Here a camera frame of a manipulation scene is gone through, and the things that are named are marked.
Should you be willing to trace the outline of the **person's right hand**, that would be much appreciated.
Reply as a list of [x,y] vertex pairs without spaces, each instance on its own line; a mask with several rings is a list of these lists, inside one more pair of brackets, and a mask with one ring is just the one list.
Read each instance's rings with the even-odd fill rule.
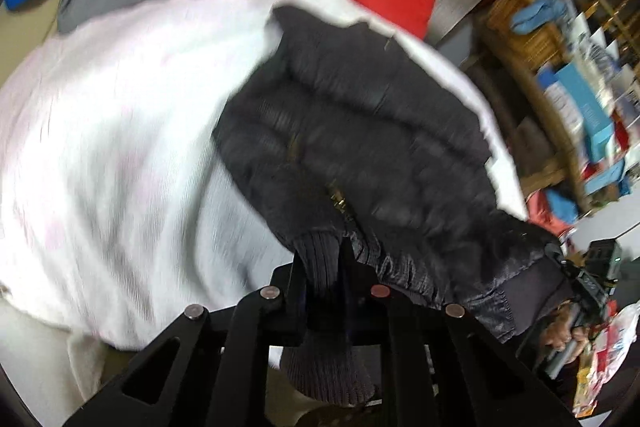
[[540,345],[570,354],[566,364],[572,363],[582,354],[589,343],[589,331],[584,326],[573,327],[570,318],[572,305],[563,303],[554,313],[551,322],[540,334]]

